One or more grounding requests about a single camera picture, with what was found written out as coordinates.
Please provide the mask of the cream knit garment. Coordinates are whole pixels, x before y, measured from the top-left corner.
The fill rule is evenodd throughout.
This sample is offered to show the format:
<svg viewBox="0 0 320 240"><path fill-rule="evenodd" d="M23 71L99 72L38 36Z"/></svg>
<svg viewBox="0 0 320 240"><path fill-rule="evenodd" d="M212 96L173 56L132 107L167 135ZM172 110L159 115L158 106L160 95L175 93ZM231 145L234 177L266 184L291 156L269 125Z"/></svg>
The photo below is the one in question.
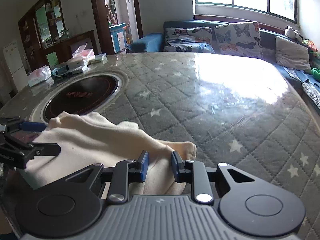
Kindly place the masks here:
<svg viewBox="0 0 320 240"><path fill-rule="evenodd" d="M115 166L125 159L138 159L142 151L149 153L149 167L144 183L130 185L131 194L181 194L185 184L174 180L171 153L177 151L183 160L196 158L192 142L172 142L152 138L135 122L117 125L97 112L74 115L62 112L52 118L35 142L57 143L61 152L57 157L36 157L20 170L33 188L63 178L94 163Z"/></svg>

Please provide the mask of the teal flat device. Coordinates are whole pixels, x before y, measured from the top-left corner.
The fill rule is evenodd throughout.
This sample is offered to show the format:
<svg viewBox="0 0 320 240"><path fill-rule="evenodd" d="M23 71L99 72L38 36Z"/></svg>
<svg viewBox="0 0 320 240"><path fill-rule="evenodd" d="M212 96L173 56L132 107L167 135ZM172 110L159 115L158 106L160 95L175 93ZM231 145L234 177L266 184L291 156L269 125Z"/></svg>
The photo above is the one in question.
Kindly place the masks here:
<svg viewBox="0 0 320 240"><path fill-rule="evenodd" d="M73 75L72 71L70 70L69 66L66 63L57 65L51 72L51 78L53 80L61 80L68 78Z"/></svg>

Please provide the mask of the white refrigerator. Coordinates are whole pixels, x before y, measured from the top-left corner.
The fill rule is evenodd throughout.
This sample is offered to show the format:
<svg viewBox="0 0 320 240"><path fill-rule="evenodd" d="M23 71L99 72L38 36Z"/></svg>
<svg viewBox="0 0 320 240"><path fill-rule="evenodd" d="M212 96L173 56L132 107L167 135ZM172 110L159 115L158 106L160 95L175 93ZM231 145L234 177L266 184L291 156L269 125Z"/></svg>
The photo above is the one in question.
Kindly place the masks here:
<svg viewBox="0 0 320 240"><path fill-rule="evenodd" d="M14 87L20 92L28 86L28 77L18 50L18 44L15 40L3 48L3 55Z"/></svg>

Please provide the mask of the round induction cooktop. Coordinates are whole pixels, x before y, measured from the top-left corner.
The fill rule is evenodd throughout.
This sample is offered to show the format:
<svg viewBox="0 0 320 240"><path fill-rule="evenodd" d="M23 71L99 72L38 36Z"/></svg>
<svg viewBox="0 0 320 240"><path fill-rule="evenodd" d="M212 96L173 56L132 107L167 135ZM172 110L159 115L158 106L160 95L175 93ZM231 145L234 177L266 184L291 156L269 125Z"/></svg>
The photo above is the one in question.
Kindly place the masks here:
<svg viewBox="0 0 320 240"><path fill-rule="evenodd" d="M33 109L29 121L48 123L62 112L85 115L101 111L121 95L129 77L121 70L78 76L50 92Z"/></svg>

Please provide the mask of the grey star quilted tablecloth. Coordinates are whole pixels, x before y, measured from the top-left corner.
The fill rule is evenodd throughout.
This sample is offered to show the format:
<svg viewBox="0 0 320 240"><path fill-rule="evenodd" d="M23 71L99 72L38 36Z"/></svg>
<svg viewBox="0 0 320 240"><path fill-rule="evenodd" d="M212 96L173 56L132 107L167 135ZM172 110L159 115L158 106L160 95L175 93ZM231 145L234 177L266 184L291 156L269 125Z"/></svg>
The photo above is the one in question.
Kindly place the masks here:
<svg viewBox="0 0 320 240"><path fill-rule="evenodd" d="M298 196L302 239L319 239L319 126L297 91L263 60L204 53L109 56L83 77L117 74L98 112L156 139L189 140L197 159L230 163Z"/></svg>

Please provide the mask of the dark wooden display cabinet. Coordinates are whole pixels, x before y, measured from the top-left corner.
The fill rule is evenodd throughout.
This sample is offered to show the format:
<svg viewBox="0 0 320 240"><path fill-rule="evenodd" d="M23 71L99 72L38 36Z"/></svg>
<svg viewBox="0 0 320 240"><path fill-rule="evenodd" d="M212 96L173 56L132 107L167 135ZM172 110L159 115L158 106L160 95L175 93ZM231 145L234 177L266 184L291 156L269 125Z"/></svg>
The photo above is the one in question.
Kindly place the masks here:
<svg viewBox="0 0 320 240"><path fill-rule="evenodd" d="M94 31L73 34L66 27L61 0L39 0L19 20L18 27L31 70L68 61L81 45L98 53Z"/></svg>

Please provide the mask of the pink tissue box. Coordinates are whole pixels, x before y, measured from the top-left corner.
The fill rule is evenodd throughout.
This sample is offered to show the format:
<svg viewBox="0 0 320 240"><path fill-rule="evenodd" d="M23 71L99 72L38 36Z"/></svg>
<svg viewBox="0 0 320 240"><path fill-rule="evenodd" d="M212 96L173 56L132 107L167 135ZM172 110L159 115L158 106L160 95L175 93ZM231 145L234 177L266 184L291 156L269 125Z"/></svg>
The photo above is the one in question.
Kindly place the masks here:
<svg viewBox="0 0 320 240"><path fill-rule="evenodd" d="M93 49L86 49L87 43L78 47L78 49L72 54L73 58L82 58L85 64L95 59L95 53Z"/></svg>

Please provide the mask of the green booklet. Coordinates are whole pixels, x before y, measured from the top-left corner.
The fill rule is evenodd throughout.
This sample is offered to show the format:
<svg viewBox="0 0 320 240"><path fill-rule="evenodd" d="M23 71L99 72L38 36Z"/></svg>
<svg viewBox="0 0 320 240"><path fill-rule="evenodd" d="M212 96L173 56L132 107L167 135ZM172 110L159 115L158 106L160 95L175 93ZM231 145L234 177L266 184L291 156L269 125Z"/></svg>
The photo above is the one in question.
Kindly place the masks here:
<svg viewBox="0 0 320 240"><path fill-rule="evenodd" d="M90 59L88 65L97 64L97 63L105 63L107 62L107 55L105 53L96 55L94 58Z"/></svg>

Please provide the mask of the light blue small cabinet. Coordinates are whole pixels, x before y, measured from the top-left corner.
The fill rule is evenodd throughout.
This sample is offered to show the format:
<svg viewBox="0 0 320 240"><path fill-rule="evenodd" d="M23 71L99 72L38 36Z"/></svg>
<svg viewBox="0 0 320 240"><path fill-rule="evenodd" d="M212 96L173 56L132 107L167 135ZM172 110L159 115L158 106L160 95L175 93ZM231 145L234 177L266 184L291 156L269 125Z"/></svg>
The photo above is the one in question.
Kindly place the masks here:
<svg viewBox="0 0 320 240"><path fill-rule="evenodd" d="M126 41L126 23L120 23L110 26L110 33L113 43L114 52L118 53L127 48Z"/></svg>

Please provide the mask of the butterfly pillow lying flat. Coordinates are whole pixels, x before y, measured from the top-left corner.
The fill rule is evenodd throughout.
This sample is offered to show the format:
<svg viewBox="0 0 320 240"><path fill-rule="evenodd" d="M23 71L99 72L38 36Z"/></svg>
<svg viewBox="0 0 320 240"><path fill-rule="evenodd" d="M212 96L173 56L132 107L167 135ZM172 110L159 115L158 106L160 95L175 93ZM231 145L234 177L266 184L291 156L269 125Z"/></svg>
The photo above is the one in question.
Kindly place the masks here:
<svg viewBox="0 0 320 240"><path fill-rule="evenodd" d="M213 30L210 27L165 29L164 51L211 53L213 49Z"/></svg>

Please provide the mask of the butterfly pillow upright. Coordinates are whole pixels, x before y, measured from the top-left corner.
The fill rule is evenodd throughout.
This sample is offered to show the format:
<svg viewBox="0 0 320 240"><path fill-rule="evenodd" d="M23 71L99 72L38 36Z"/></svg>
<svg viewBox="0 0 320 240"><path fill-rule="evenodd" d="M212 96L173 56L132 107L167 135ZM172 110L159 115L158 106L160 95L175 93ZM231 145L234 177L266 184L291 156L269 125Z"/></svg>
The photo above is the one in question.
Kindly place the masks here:
<svg viewBox="0 0 320 240"><path fill-rule="evenodd" d="M221 54L263 58L258 22L222 24L214 32Z"/></svg>

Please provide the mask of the blue corner sofa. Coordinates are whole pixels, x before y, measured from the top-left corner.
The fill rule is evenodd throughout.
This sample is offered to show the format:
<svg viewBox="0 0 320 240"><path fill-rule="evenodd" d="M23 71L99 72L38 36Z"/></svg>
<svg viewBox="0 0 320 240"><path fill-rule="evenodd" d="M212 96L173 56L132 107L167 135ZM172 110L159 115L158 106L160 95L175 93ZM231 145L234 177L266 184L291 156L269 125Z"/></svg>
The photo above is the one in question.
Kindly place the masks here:
<svg viewBox="0 0 320 240"><path fill-rule="evenodd" d="M319 106L319 81L310 60L317 54L295 38L260 29L259 22L167 21L128 45L127 53L193 52L251 57L273 64L296 89Z"/></svg>

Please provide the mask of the green plastic bowl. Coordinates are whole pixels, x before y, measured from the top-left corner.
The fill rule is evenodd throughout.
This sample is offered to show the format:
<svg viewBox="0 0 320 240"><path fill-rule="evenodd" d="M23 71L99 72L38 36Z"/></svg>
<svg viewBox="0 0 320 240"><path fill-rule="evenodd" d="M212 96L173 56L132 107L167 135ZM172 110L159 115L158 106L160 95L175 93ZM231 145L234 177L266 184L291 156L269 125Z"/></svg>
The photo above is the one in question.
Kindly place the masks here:
<svg viewBox="0 0 320 240"><path fill-rule="evenodd" d="M320 80L320 70L317 68L312 68L312 75L316 80Z"/></svg>

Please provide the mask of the white plush toy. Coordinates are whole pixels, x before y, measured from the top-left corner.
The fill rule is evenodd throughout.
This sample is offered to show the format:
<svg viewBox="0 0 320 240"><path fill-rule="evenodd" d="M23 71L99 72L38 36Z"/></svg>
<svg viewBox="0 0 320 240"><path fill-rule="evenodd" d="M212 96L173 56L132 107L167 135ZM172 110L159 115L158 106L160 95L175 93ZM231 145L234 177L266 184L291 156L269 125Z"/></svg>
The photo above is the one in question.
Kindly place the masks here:
<svg viewBox="0 0 320 240"><path fill-rule="evenodd" d="M285 29L284 29L284 33L285 36L287 38L302 42L303 41L303 37L300 34L300 32L298 30L294 30L290 25L288 25Z"/></svg>

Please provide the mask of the colourful plush toys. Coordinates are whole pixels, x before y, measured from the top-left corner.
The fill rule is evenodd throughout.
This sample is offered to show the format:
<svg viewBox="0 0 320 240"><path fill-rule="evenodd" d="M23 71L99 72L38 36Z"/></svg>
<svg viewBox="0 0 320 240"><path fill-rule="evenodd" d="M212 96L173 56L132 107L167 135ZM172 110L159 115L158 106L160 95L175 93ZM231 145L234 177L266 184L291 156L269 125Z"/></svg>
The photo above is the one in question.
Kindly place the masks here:
<svg viewBox="0 0 320 240"><path fill-rule="evenodd" d="M308 47L310 54L319 56L318 48L316 47L316 45L311 40L304 39L303 40L303 44Z"/></svg>

